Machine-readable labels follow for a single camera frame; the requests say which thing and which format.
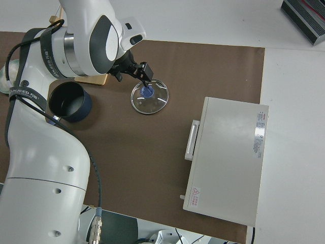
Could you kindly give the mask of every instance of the metal connector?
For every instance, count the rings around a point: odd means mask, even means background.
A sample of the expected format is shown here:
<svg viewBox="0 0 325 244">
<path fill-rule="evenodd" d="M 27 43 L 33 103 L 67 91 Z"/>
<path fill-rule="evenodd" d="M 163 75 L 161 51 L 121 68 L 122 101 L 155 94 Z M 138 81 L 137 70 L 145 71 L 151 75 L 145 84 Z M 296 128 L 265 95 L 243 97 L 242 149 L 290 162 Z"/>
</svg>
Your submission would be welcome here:
<svg viewBox="0 0 325 244">
<path fill-rule="evenodd" d="M 102 217 L 95 216 L 91 223 L 91 231 L 89 237 L 89 244 L 99 244 L 102 232 Z"/>
</svg>

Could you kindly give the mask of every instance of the warning label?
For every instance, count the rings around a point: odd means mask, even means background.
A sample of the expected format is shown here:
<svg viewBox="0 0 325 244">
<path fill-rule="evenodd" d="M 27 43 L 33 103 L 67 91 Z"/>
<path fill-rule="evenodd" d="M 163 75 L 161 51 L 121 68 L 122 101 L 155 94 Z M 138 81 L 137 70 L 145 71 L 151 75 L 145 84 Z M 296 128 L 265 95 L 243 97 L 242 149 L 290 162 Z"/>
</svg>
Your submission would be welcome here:
<svg viewBox="0 0 325 244">
<path fill-rule="evenodd" d="M 255 137 L 253 144 L 253 155 L 260 159 L 263 155 L 263 141 L 265 136 L 265 117 L 264 112 L 259 112 L 256 118 Z"/>
<path fill-rule="evenodd" d="M 191 198 L 190 198 L 190 203 L 189 203 L 189 205 L 191 207 L 198 207 L 199 199 L 200 199 L 200 192 L 201 192 L 200 188 L 192 187 Z"/>
</svg>

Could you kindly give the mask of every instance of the cable connector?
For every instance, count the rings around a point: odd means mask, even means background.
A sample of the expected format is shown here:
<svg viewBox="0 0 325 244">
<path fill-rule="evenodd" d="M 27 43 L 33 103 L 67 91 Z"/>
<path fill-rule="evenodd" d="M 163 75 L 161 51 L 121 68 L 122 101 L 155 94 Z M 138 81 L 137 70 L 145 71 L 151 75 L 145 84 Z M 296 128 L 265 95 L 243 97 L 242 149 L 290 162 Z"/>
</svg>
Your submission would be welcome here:
<svg viewBox="0 0 325 244">
<path fill-rule="evenodd" d="M 91 223 L 91 231 L 89 237 L 89 244 L 99 244 L 101 240 L 102 232 L 102 208 L 96 208 L 95 217 Z"/>
</svg>

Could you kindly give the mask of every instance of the wooden block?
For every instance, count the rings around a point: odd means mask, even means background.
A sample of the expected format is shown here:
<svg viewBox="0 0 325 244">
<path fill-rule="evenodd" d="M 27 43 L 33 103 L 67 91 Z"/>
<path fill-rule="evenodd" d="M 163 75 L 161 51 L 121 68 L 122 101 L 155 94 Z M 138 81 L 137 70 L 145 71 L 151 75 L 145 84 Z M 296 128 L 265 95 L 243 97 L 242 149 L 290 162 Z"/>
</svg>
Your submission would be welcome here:
<svg viewBox="0 0 325 244">
<path fill-rule="evenodd" d="M 106 80 L 108 80 L 108 77 L 108 74 L 95 76 L 77 76 L 75 77 L 75 81 L 93 85 L 105 85 Z"/>
<path fill-rule="evenodd" d="M 50 23 L 53 24 L 54 22 L 58 21 L 60 18 L 55 16 L 55 15 L 52 15 L 49 19 Z"/>
</svg>

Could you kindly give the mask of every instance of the black cup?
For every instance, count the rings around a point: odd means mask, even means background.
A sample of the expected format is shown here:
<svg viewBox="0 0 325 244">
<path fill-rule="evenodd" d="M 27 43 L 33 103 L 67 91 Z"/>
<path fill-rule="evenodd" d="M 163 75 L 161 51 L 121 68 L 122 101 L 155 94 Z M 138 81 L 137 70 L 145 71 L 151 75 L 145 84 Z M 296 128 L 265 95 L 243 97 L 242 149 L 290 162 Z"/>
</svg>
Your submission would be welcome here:
<svg viewBox="0 0 325 244">
<path fill-rule="evenodd" d="M 73 81 L 57 86 L 49 99 L 53 114 L 69 122 L 78 122 L 90 113 L 92 102 L 83 87 Z"/>
</svg>

